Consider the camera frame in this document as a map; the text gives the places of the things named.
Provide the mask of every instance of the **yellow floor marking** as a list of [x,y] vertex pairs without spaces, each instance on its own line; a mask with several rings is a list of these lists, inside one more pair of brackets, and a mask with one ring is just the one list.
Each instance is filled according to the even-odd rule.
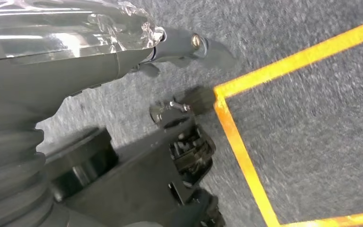
[[291,223],[282,225],[282,227],[353,227],[362,225],[363,214],[353,214],[344,217]]
[[255,171],[254,165],[251,162],[236,124],[234,123],[232,115],[230,114],[225,99],[218,97],[215,103],[215,111],[265,223],[269,227],[280,226],[265,190],[262,187],[261,181],[258,178],[257,172]]
[[361,43],[363,43],[363,25],[259,70],[218,85],[215,90],[222,97],[228,98]]
[[225,99],[361,43],[363,25],[214,88],[215,111],[268,227],[354,227],[363,225],[363,214],[280,225]]

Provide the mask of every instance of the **yellow tape line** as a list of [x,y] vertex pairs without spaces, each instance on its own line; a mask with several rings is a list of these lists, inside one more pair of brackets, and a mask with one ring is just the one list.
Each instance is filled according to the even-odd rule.
[[228,98],[361,43],[363,43],[363,25],[259,70],[220,84],[215,87],[215,90],[218,95]]
[[265,223],[269,227],[280,226],[265,190],[262,187],[261,181],[258,178],[257,172],[255,171],[254,165],[251,162],[240,133],[237,130],[233,117],[230,114],[226,101],[222,97],[218,97],[218,100],[215,103],[215,111]]
[[344,217],[291,223],[282,225],[282,227],[353,227],[362,225],[363,214],[353,214]]
[[268,227],[354,227],[363,225],[363,214],[280,225],[225,99],[361,43],[363,25],[214,88],[215,111]]
[[280,225],[264,187],[259,180],[254,164],[248,155],[239,130],[237,129],[229,107],[226,104],[226,100],[221,96],[218,96],[215,103],[215,111],[223,130],[225,131],[226,137],[229,140],[234,155],[236,156],[237,162],[242,169],[252,196],[268,227],[355,227],[363,225],[363,214]]

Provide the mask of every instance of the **bolt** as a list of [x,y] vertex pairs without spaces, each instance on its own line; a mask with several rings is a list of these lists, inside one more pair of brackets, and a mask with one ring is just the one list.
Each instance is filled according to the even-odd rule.
[[198,50],[199,46],[201,46],[201,38],[198,34],[194,34],[191,38],[191,45],[194,47],[194,49]]

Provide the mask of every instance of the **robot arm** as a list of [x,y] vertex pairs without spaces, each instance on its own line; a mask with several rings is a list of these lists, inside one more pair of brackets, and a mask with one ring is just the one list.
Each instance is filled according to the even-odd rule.
[[196,34],[155,26],[129,3],[0,0],[0,226],[100,227],[53,204],[35,125],[68,96],[136,66],[204,59],[210,47]]

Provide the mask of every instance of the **gray carpet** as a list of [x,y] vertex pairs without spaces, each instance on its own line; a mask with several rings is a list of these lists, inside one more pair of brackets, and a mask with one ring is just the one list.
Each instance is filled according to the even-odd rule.
[[[229,71],[161,64],[68,98],[38,127],[46,142],[105,125],[115,147],[153,131],[147,108],[188,87],[214,86],[363,24],[363,0],[132,0],[158,24],[194,30],[238,56]],[[363,212],[363,45],[228,100],[282,223]],[[216,118],[200,119],[217,145],[204,186],[229,227],[264,221]]]

